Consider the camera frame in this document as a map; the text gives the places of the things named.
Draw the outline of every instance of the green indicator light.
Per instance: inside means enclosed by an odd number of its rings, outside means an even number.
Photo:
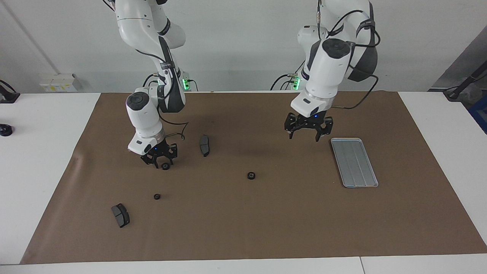
[[[189,89],[189,84],[187,82],[186,79],[183,79],[183,86],[184,86],[184,90],[188,90]]]
[[[301,83],[301,79],[296,77],[296,79],[294,80],[293,89],[298,90],[300,88],[300,83]]]

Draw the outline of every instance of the electrical outlet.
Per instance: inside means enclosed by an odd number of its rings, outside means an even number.
[[[40,86],[45,92],[78,92],[81,84],[73,74],[41,74]]]
[[[299,90],[300,89],[300,84],[301,84],[301,78],[299,78],[299,77],[293,77],[291,79],[291,81],[292,81],[292,88],[294,90]]]
[[[188,82],[189,80],[189,73],[183,71],[181,74],[181,84],[182,87],[184,88],[184,91],[188,92],[191,91],[191,85]]]

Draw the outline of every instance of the black cable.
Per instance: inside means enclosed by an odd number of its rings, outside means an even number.
[[[377,47],[380,44],[380,35],[379,33],[374,29],[374,34],[377,35],[377,43],[375,45],[362,45],[362,44],[355,44],[356,47],[364,47],[364,48],[374,48]]]
[[[171,133],[171,134],[166,135],[166,137],[171,137],[171,136],[179,135],[179,136],[181,136],[181,140],[184,141],[186,139],[186,137],[184,136],[184,130],[186,129],[186,127],[189,124],[189,122],[186,122],[186,123],[173,123],[173,122],[167,121],[166,119],[162,118],[161,113],[159,112],[159,105],[157,106],[157,114],[159,115],[159,118],[162,121],[164,121],[164,122],[166,122],[166,123],[168,123],[170,125],[175,125],[175,126],[182,126],[182,125],[184,125],[183,130],[180,133]]]
[[[198,92],[200,91],[198,89],[198,83],[195,80],[189,79],[188,82],[194,82],[194,85],[196,86],[196,91],[198,91]]]
[[[140,51],[140,50],[138,50],[138,49],[136,49],[135,51],[136,51],[136,52],[138,52],[138,53],[140,53],[140,54],[143,54],[143,55],[147,55],[147,56],[150,56],[150,57],[157,58],[157,59],[161,60],[161,61],[162,61],[162,62],[164,62],[164,63],[166,62],[166,61],[164,61],[164,59],[162,59],[162,58],[160,58],[159,56],[156,56],[156,55],[154,55],[154,54],[150,54],[150,53],[141,52],[141,51]]]
[[[321,40],[321,0],[318,0],[318,9],[316,14],[316,21],[318,26],[318,38]]]
[[[363,101],[365,101],[365,99],[367,99],[367,97],[370,95],[370,93],[372,93],[372,90],[374,90],[375,86],[377,85],[377,83],[379,83],[379,77],[371,74],[369,75],[369,77],[374,77],[375,78],[375,83],[372,85],[372,87],[370,88],[370,90],[367,92],[367,94],[364,96],[364,98],[362,98],[362,100],[360,100],[360,102],[358,102],[355,106],[353,107],[342,107],[342,106],[332,106],[332,108],[340,108],[340,109],[354,109],[356,107],[358,107]]]
[[[7,82],[5,82],[4,80],[0,80],[0,82],[1,82],[2,84],[4,84],[6,87],[8,87],[9,89],[11,89],[11,90],[12,90],[14,93],[17,93],[17,92],[15,91],[15,89],[14,89],[14,88],[13,88],[11,85],[9,85]]]
[[[147,82],[149,81],[150,78],[155,77],[155,73],[152,73],[151,75],[147,76],[146,80],[142,84],[143,87],[146,86]]]
[[[326,38],[330,37],[330,33],[332,33],[332,32],[334,32],[334,31],[335,31],[336,27],[338,27],[338,24],[340,24],[340,22],[341,22],[343,19],[345,19],[347,16],[349,16],[350,14],[355,13],[355,12],[360,12],[360,13],[363,13],[363,11],[362,11],[362,10],[353,10],[353,11],[350,11],[350,12],[346,13],[344,16],[342,16],[342,17],[340,18],[340,20],[338,20],[338,22],[335,24],[335,26],[333,26],[332,30],[328,32],[328,35],[326,36]]]
[[[306,60],[304,60],[303,63],[301,63],[301,66],[294,73],[298,73],[298,71],[300,70],[300,68],[304,65],[304,62],[306,62]]]
[[[271,86],[271,89],[270,89],[270,90],[273,90],[273,89],[274,89],[274,86],[277,84],[277,82],[278,82],[279,80],[281,80],[282,78],[284,78],[284,77],[287,77],[287,74],[284,74],[284,75],[279,76],[279,78],[277,78],[277,80],[276,80],[276,81],[274,81],[274,83],[272,84],[272,86]]]
[[[286,89],[283,89],[284,88],[284,85],[287,84],[287,86],[289,87],[289,84],[292,83],[293,81],[287,81],[287,82],[284,82],[284,84],[282,84],[281,86],[281,89],[280,90],[287,90],[287,87]]]
[[[105,3],[105,5],[107,5],[107,6],[108,6],[108,7],[109,7],[109,8],[110,8],[112,11],[115,11],[115,10],[113,9],[113,7],[112,7],[112,6],[110,6],[110,4],[108,4],[108,3],[107,3],[105,0],[103,0],[103,2],[104,2],[104,3]]]

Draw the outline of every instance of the black clamp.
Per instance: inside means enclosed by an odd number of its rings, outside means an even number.
[[[365,21],[363,21],[362,23],[360,23],[360,25],[358,26],[357,28],[357,32],[356,32],[356,35],[358,36],[358,33],[362,30],[362,29],[375,29],[375,21],[372,20],[372,19],[367,19]]]
[[[332,37],[332,36],[339,34],[340,32],[343,31],[344,28],[345,28],[345,26],[344,26],[344,24],[342,24],[341,27],[339,27],[338,29],[331,31],[331,32],[328,32],[328,37]]]
[[[171,68],[174,68],[174,67],[175,67],[174,62],[161,63],[161,69],[162,70],[167,70],[167,69],[171,69]]]
[[[140,158],[147,164],[153,164],[155,168],[159,168],[159,164],[157,163],[158,157],[166,157],[171,162],[171,165],[174,163],[172,160],[178,157],[178,146],[176,144],[168,145],[166,139],[162,142],[155,145],[153,148],[149,149],[147,154],[141,156]]]
[[[302,128],[315,129],[317,132],[315,140],[318,142],[321,136],[330,134],[333,128],[333,118],[325,117],[325,115],[326,111],[316,113],[308,118],[301,114],[289,113],[284,123],[284,129],[289,133],[289,139],[293,138],[295,131]]]
[[[170,28],[171,28],[171,21],[168,18],[168,22],[166,23],[166,26],[164,27],[164,29],[162,31],[158,32],[158,34],[160,36],[164,36],[164,35],[166,35],[166,33],[168,33]]]

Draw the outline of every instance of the white table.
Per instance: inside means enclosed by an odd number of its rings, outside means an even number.
[[[487,239],[487,136],[460,103],[400,93],[480,235]],[[16,266],[99,94],[25,94],[0,105],[0,273],[487,273],[487,254]]]

